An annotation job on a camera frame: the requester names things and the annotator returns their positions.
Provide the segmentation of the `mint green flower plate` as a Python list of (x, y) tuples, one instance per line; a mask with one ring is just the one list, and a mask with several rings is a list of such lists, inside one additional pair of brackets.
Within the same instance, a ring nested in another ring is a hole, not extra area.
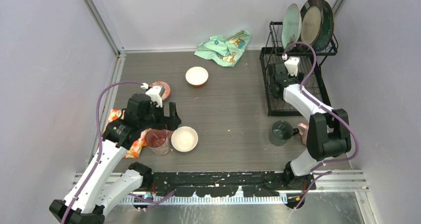
[(298, 41), (301, 34), (302, 18), (298, 5), (292, 3), (282, 21), (281, 43), (284, 48)]

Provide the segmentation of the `white bowl orange outside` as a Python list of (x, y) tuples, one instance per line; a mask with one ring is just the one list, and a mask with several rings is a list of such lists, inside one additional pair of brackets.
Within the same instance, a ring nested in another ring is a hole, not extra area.
[(187, 70), (185, 79), (194, 87), (203, 86), (209, 78), (208, 71), (203, 67), (192, 67)]

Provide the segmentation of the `dark blue floral plate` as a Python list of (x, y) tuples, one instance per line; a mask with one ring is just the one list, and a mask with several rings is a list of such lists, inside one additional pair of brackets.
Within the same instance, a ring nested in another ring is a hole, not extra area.
[(325, 0), (321, 0), (321, 2), (323, 5), (323, 23), (318, 39), (313, 45), (316, 52), (323, 51), (328, 47), (334, 33), (334, 14), (332, 7)]

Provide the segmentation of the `black rimmed cream plate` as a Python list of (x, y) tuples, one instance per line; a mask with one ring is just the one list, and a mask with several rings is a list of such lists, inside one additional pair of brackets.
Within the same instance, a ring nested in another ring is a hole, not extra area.
[(307, 0), (300, 10), (302, 26), (300, 41), (314, 46), (323, 24), (323, 4), (321, 0)]

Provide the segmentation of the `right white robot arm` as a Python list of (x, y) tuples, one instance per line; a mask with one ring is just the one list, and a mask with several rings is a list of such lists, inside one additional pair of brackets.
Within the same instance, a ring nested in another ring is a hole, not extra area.
[(288, 74), (283, 63), (268, 65), (268, 75), (270, 92), (292, 105), (308, 121), (306, 150), (285, 165), (281, 176), (284, 185), (293, 190), (322, 162), (351, 150), (348, 114), (309, 93), (296, 77)]

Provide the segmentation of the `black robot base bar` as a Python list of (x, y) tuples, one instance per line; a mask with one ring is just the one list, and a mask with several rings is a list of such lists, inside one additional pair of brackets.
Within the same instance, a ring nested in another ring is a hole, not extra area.
[(148, 187), (137, 191), (151, 191), (156, 195), (167, 195), (175, 191), (176, 197), (212, 198), (233, 197), (242, 191), (244, 197), (278, 196), (280, 191), (302, 193), (308, 188), (313, 176), (293, 177), (275, 171), (239, 172), (155, 172)]

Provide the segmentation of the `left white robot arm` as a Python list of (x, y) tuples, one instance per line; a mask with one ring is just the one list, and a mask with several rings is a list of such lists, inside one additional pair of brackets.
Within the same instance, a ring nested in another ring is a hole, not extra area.
[(134, 141), (147, 129), (174, 131), (181, 125), (176, 104), (169, 102), (169, 116), (156, 98), (134, 94), (120, 117), (108, 123), (93, 160), (62, 200), (54, 200), (49, 210), (62, 224), (102, 224), (109, 212), (132, 191), (147, 191), (153, 183), (151, 168), (132, 163), (112, 185), (105, 187), (117, 164)]

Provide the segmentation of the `white ceramic bowl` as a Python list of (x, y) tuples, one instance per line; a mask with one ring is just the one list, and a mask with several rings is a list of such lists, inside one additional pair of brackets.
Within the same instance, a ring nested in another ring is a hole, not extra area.
[(197, 146), (198, 140), (196, 130), (188, 126), (179, 127), (171, 136), (172, 146), (180, 152), (192, 151)]

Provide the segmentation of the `pink glass mug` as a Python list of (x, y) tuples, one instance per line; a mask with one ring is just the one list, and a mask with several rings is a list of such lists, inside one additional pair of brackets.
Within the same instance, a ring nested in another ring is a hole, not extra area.
[(146, 144), (158, 156), (164, 156), (171, 150), (170, 139), (173, 131), (151, 129), (145, 137)]

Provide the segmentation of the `orange floral cloth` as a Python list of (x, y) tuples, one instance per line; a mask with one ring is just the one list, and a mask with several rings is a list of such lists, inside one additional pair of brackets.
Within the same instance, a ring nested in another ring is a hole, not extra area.
[[(122, 112), (122, 110), (111, 109), (106, 125), (108, 125), (110, 122), (116, 120), (119, 117), (123, 118), (123, 116), (124, 113)], [(140, 137), (132, 143), (132, 146), (129, 148), (129, 150), (126, 152), (123, 158), (139, 158), (142, 148), (147, 146), (145, 138), (150, 130), (151, 128), (148, 128), (140, 133)]]

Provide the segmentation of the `dark green mug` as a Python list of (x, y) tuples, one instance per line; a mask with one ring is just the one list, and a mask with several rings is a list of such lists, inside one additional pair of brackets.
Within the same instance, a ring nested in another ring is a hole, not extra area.
[(274, 146), (283, 146), (298, 133), (298, 128), (294, 128), (289, 122), (276, 121), (269, 131), (269, 141)]

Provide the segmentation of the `pale pink mug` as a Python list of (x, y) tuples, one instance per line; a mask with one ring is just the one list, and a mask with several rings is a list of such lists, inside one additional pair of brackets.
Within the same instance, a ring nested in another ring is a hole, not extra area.
[(299, 130), (299, 134), (301, 136), (302, 143), (306, 146), (307, 145), (307, 137), (308, 137), (309, 126), (304, 124), (304, 123), (299, 123), (297, 125), (297, 129)]

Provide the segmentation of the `mint green cartoon cloth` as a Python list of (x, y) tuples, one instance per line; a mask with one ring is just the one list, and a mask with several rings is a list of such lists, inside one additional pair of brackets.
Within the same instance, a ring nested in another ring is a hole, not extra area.
[(213, 60), (222, 67), (234, 67), (246, 50), (251, 40), (248, 30), (223, 37), (212, 36), (197, 46), (194, 55), (205, 60)]

